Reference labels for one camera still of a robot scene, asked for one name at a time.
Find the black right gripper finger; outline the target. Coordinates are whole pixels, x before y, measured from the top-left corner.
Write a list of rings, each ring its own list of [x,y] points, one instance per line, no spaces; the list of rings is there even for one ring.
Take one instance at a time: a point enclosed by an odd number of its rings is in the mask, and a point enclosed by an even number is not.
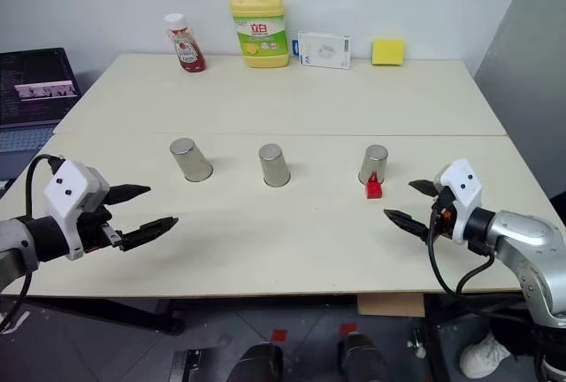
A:
[[[409,182],[409,185],[421,194],[430,197],[437,197],[440,193],[437,186],[431,180],[412,180]]]
[[[384,210],[386,217],[403,231],[410,233],[421,241],[427,241],[429,235],[429,228],[416,221],[411,215],[406,214],[400,210]]]

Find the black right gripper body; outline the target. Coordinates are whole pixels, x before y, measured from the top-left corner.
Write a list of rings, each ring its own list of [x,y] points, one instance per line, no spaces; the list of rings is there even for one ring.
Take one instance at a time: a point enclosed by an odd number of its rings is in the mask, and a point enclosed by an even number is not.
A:
[[[440,190],[432,205],[432,222],[429,224],[429,237],[435,241],[439,236],[452,239],[456,221],[455,196],[449,187]]]

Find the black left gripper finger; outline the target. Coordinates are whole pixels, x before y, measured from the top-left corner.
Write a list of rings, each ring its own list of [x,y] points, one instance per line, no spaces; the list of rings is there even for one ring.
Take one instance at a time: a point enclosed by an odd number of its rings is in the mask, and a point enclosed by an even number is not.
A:
[[[122,235],[120,249],[128,251],[152,242],[171,230],[178,221],[176,217],[167,217],[141,225],[137,230]]]
[[[150,190],[151,187],[135,184],[123,184],[110,187],[107,195],[105,196],[105,204],[115,205],[123,202],[128,202],[139,195],[148,193]]]

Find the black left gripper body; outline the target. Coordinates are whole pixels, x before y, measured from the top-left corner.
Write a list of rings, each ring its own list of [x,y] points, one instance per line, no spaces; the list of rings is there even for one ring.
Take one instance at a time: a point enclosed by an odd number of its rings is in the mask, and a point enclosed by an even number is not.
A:
[[[122,232],[110,225],[111,219],[112,214],[104,205],[80,215],[77,229],[85,254],[108,247],[123,248]]]

